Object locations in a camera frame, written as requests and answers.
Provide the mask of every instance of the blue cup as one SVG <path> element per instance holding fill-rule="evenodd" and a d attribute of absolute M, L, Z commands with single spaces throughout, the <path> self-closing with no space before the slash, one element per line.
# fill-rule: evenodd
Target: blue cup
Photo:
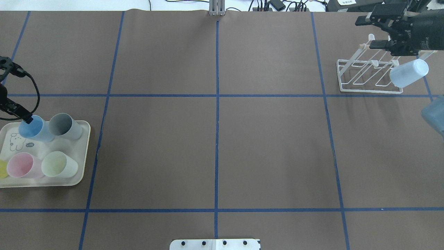
<path fill-rule="evenodd" d="M 48 123 L 40 116 L 33 115 L 30 124 L 22 121 L 19 125 L 19 134 L 23 138 L 49 142 L 54 139 L 54 135 L 49 131 Z"/>

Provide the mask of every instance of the white plate with holes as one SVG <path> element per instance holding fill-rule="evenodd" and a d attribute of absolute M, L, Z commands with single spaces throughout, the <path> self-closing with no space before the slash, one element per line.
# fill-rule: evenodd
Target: white plate with holes
<path fill-rule="evenodd" d="M 261 250 L 260 239 L 173 240 L 170 250 Z"/>
<path fill-rule="evenodd" d="M 13 178 L 8 176 L 0 179 L 0 188 L 8 187 L 43 187 L 43 186 L 72 186 L 79 183 L 85 171 L 86 155 L 88 152 L 91 126 L 87 121 L 77 121 L 83 133 L 80 139 L 70 141 L 55 137 L 50 142 L 34 141 L 22 138 L 19 134 L 19 122 L 6 124 L 0 131 L 0 159 L 9 161 L 14 155 L 27 152 L 40 160 L 53 151 L 61 151 L 79 164 L 79 170 L 71 178 L 42 177 L 39 179 Z"/>

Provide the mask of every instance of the gray cup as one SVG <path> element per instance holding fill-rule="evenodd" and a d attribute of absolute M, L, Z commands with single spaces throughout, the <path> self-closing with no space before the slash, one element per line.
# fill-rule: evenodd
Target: gray cup
<path fill-rule="evenodd" d="M 82 136 L 82 127 L 68 114 L 56 114 L 49 121 L 49 131 L 60 138 L 78 140 Z"/>

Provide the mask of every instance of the blue container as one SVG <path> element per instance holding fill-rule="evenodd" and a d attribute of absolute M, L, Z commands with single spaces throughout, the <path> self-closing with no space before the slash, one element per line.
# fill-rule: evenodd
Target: blue container
<path fill-rule="evenodd" d="M 444 96 L 438 96 L 436 100 L 423 108 L 421 115 L 444 139 Z"/>

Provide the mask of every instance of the white label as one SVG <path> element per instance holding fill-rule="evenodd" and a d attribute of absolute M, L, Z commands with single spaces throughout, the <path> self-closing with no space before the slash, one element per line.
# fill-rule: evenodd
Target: white label
<path fill-rule="evenodd" d="M 356 0 L 337 0 L 339 5 L 351 5 L 356 4 Z"/>

